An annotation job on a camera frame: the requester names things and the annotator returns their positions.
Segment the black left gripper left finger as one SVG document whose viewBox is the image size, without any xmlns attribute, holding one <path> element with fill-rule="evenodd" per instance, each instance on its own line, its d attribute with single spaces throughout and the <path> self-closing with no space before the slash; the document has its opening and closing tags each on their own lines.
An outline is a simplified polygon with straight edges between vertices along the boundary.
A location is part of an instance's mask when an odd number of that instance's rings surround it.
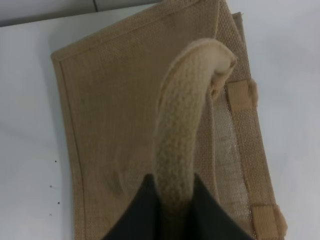
<svg viewBox="0 0 320 240">
<path fill-rule="evenodd" d="M 154 177 L 145 175 L 124 214 L 103 237 L 105 240 L 159 240 L 161 204 Z"/>
</svg>

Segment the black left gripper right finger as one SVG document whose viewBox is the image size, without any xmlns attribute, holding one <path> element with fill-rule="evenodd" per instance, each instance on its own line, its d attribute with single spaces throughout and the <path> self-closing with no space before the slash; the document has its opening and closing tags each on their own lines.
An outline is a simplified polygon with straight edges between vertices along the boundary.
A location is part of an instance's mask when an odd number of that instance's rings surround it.
<svg viewBox="0 0 320 240">
<path fill-rule="evenodd" d="M 185 240 L 251 240 L 194 175 L 193 196 L 184 225 Z"/>
</svg>

